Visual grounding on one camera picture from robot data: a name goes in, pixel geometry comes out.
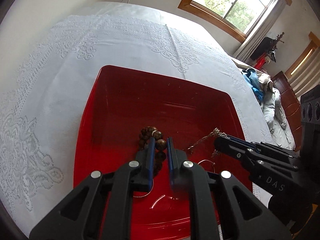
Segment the white lace bedspread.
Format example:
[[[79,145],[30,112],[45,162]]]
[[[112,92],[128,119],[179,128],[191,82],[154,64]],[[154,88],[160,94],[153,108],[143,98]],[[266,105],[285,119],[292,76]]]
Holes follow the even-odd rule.
[[[108,64],[224,91],[246,140],[272,141],[252,90],[203,26],[140,5],[95,3],[54,25],[12,74],[1,71],[1,201],[26,235],[72,188],[80,119]]]

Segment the wooden framed window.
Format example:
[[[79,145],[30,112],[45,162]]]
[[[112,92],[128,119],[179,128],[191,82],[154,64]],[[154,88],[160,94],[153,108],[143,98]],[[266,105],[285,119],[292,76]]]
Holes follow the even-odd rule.
[[[178,9],[189,12],[243,43],[276,0],[181,0]],[[290,6],[292,0],[284,0]]]

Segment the coat rack with clothes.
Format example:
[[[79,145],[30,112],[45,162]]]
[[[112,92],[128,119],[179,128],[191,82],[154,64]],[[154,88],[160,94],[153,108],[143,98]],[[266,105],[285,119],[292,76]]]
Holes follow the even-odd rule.
[[[279,42],[284,43],[281,39],[284,36],[284,32],[276,36],[276,39],[270,37],[264,37],[260,44],[253,51],[250,59],[253,61],[253,67],[257,70],[261,70],[265,64],[269,64],[271,61],[276,62],[277,44]]]

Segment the red tin box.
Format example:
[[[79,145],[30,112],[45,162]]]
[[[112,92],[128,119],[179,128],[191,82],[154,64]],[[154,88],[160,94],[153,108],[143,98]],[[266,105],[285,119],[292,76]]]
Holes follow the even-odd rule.
[[[101,68],[82,115],[75,150],[75,185],[92,171],[116,171],[133,160],[139,150],[142,128],[153,126],[174,147],[187,151],[189,160],[205,170],[227,170],[251,189],[249,173],[240,162],[225,154],[214,154],[219,130],[244,139],[231,97],[219,90],[160,74],[123,67]]]

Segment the dark wooden headboard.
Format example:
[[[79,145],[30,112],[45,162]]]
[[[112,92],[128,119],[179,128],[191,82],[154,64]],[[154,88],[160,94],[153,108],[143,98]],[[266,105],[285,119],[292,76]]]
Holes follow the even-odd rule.
[[[284,109],[288,120],[293,138],[295,140],[295,152],[301,149],[302,145],[302,123],[301,123],[301,108],[292,87],[290,86],[285,74],[280,71],[271,78],[275,87],[280,92],[281,105]]]

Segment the pile of clothes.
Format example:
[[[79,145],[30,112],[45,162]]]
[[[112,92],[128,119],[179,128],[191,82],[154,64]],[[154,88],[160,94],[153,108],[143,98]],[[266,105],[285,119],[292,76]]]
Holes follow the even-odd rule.
[[[254,68],[242,69],[240,72],[260,105],[273,143],[294,150],[296,144],[281,104],[280,91],[273,84],[271,77],[266,73],[257,72]]]

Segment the grey curtain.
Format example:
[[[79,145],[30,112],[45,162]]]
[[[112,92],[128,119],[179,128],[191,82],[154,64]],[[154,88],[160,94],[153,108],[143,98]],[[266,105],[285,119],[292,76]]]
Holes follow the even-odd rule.
[[[246,38],[244,43],[237,49],[233,54],[233,57],[242,62],[246,61],[256,48],[259,46],[261,41],[270,31],[278,17],[283,12],[286,5],[285,0],[273,0],[257,23],[257,25],[250,32],[249,36]]]

